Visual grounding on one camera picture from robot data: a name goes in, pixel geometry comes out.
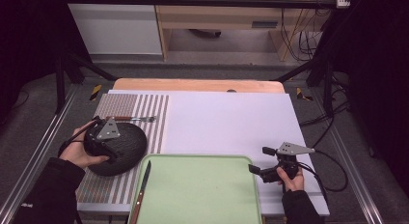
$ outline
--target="black disc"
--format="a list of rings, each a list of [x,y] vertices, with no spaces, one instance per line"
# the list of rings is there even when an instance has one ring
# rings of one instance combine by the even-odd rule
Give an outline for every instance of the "black disc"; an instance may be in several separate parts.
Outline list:
[[[117,123],[121,136],[107,141],[105,144],[113,149],[118,158],[113,163],[102,162],[88,168],[97,175],[112,177],[133,168],[144,157],[148,139],[138,126],[129,123]]]

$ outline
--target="sleeve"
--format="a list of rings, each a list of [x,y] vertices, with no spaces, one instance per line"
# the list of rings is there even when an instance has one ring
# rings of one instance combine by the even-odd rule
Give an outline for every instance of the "sleeve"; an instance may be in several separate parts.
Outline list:
[[[59,158],[50,158],[14,218],[20,223],[69,223],[75,219],[75,190],[85,171]]]
[[[324,219],[316,212],[313,203],[304,190],[289,190],[283,196],[283,207],[287,224],[320,224]]]

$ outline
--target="white cabinet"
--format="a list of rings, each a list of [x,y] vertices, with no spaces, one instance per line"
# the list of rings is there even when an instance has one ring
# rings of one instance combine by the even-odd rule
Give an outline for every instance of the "white cabinet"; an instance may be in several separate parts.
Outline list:
[[[70,4],[90,54],[162,55],[154,6]]]

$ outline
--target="light green cutting board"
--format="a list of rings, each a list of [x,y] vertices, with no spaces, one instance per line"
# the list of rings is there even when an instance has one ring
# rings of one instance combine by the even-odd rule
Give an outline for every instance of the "light green cutting board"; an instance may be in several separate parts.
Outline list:
[[[149,154],[141,162],[136,195],[149,160],[150,177],[138,224],[261,223],[248,157]]]

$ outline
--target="striped mat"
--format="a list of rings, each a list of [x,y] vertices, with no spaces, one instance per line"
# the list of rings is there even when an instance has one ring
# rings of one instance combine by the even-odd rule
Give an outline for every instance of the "striped mat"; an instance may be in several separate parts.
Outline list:
[[[165,131],[169,96],[163,95],[102,95],[95,115],[146,117],[156,116],[156,122],[131,122],[148,137],[148,154],[160,154]],[[135,193],[139,164],[115,177],[101,177],[88,168],[77,189],[78,203],[130,204]]]

